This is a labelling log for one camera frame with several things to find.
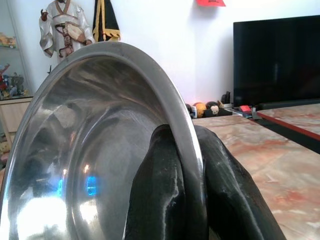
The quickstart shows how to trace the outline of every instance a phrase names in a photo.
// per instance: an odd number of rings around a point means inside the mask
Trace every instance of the black and yellow cloth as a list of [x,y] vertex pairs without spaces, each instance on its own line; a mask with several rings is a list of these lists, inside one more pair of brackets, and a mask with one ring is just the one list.
[[95,0],[93,36],[96,42],[120,39],[120,30],[110,0]]

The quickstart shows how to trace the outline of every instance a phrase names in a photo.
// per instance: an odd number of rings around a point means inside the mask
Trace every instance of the glass cabinet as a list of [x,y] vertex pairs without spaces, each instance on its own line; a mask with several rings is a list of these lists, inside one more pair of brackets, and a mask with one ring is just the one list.
[[16,36],[7,0],[0,0],[0,100],[32,95]]

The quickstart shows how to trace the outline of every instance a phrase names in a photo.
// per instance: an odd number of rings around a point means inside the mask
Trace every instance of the black television screen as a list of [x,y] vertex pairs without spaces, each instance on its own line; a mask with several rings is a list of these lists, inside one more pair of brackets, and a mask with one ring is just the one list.
[[320,15],[233,24],[233,104],[320,98]]

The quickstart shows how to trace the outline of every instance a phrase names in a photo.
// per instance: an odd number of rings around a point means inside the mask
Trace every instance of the metal bowl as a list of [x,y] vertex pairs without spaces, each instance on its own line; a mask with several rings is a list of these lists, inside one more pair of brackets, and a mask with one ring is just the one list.
[[67,57],[37,91],[14,139],[0,238],[122,239],[133,178],[152,132],[166,123],[181,157],[188,214],[205,226],[199,143],[165,72],[119,42]]

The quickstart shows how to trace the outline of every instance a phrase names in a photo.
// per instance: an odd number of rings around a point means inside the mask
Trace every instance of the red paper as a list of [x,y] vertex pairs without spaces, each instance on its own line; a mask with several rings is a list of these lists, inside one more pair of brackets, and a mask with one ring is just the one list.
[[196,0],[200,6],[205,7],[225,7],[223,0]]

